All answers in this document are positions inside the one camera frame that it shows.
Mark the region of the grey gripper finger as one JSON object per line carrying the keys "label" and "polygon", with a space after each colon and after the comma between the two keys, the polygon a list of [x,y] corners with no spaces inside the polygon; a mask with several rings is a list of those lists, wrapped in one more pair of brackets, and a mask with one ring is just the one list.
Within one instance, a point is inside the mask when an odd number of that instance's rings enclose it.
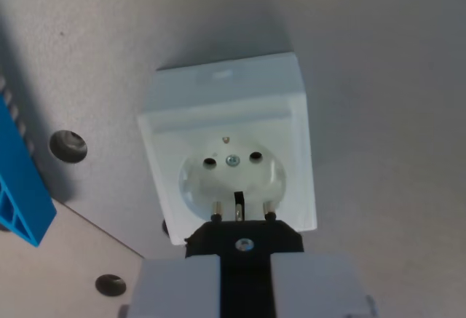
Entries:
{"label": "grey gripper finger", "polygon": [[221,260],[217,255],[145,260],[128,317],[221,316]]}
{"label": "grey gripper finger", "polygon": [[277,317],[377,317],[354,266],[337,255],[271,255]]}

